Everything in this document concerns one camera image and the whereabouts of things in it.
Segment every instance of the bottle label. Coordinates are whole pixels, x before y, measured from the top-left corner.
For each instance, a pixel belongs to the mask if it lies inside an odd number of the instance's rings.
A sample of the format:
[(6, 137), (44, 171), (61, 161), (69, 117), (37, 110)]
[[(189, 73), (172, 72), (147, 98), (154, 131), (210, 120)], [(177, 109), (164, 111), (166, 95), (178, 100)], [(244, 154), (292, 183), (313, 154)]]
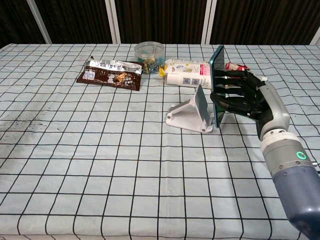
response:
[(200, 75), (210, 76), (210, 65), (200, 64)]

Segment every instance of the chocolate bar wrapper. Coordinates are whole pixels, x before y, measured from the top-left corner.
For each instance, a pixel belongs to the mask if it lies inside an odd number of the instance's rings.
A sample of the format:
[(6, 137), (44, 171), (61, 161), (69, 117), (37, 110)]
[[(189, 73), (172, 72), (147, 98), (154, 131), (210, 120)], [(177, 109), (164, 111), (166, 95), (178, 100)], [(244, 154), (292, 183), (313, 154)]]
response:
[(139, 91), (142, 73), (140, 62), (89, 60), (76, 82)]

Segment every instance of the robot finger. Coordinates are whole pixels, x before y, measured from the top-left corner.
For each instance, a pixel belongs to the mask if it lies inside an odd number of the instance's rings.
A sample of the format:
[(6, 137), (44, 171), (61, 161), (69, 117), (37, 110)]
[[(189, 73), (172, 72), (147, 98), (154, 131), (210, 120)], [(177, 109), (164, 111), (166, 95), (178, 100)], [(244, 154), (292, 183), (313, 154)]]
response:
[(230, 77), (230, 78), (241, 78), (245, 74), (245, 71), (224, 71), (224, 70), (214, 70), (214, 77)]
[(239, 78), (224, 78), (224, 77), (215, 77), (214, 78), (215, 85), (234, 85), (234, 86), (239, 86), (241, 83)]
[(248, 113), (252, 107), (252, 105), (249, 104), (244, 97), (241, 97), (241, 99), (237, 96), (224, 98), (212, 92), (210, 94), (210, 98), (216, 106), (226, 110), (227, 112), (242, 116), (248, 116)]
[(245, 100), (251, 104), (254, 103), (255, 91), (248, 87), (246, 84), (242, 84), (241, 87), (221, 87), (216, 86), (214, 89), (216, 94), (233, 94), (244, 96)]
[(257, 86), (263, 83), (259, 78), (253, 75), (251, 72), (245, 72), (244, 82), (252, 89), (256, 90)]

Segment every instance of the dark curtain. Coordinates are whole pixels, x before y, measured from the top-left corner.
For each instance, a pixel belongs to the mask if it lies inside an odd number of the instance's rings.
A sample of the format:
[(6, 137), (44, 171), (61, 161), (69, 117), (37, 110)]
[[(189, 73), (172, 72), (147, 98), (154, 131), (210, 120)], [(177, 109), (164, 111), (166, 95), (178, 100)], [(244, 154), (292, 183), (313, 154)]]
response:
[(308, 45), (320, 0), (218, 0), (211, 44)]
[(112, 43), (104, 0), (35, 0), (35, 2), (52, 43)]
[(44, 44), (26, 0), (1, 0), (0, 48), (8, 44)]
[(206, 0), (115, 0), (122, 43), (200, 44)]

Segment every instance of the smartphone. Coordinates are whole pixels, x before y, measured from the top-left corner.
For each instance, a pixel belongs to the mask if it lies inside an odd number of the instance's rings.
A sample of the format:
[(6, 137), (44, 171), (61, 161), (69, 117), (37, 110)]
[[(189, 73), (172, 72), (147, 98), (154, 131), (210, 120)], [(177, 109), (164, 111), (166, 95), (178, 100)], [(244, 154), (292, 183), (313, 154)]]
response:
[[(210, 73), (211, 73), (211, 87), (212, 92), (216, 93), (216, 81), (215, 78), (221, 77), (221, 73), (225, 71), (225, 47), (223, 45), (218, 46), (213, 53), (209, 61)], [(226, 97), (226, 94), (219, 93), (220, 96)], [(225, 110), (213, 104), (214, 124), (216, 128), (219, 128), (220, 123), (225, 115)]]

